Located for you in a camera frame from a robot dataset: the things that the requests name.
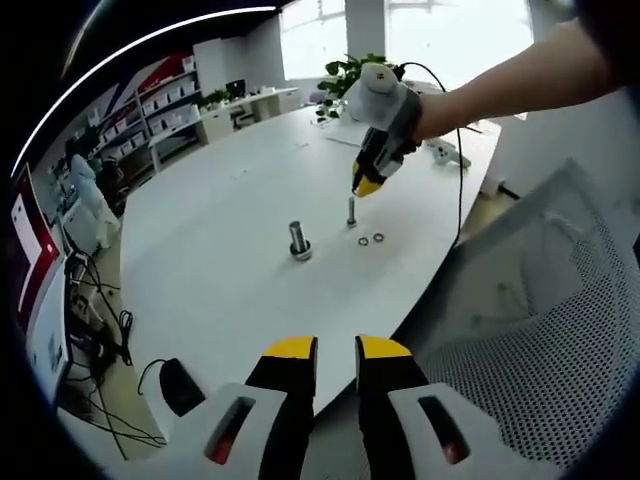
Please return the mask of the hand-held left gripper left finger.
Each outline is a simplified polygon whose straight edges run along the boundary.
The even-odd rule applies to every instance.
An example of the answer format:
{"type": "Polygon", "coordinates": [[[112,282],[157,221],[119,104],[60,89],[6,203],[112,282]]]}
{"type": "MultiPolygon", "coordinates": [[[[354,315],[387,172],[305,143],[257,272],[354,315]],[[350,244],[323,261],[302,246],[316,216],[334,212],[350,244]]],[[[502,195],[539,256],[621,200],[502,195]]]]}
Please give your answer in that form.
{"type": "Polygon", "coordinates": [[[279,340],[243,383],[227,383],[181,417],[174,479],[298,479],[313,427],[315,336],[279,340]]]}

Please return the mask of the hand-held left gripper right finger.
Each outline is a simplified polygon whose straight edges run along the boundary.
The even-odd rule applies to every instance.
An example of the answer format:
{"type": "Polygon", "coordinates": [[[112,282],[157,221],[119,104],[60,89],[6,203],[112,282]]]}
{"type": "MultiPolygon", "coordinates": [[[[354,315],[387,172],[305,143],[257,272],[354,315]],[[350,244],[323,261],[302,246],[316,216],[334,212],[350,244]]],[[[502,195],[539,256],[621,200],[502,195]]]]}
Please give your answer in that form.
{"type": "Polygon", "coordinates": [[[373,479],[509,479],[511,449],[497,422],[445,384],[430,383],[411,352],[358,335],[358,420],[373,479]]]}

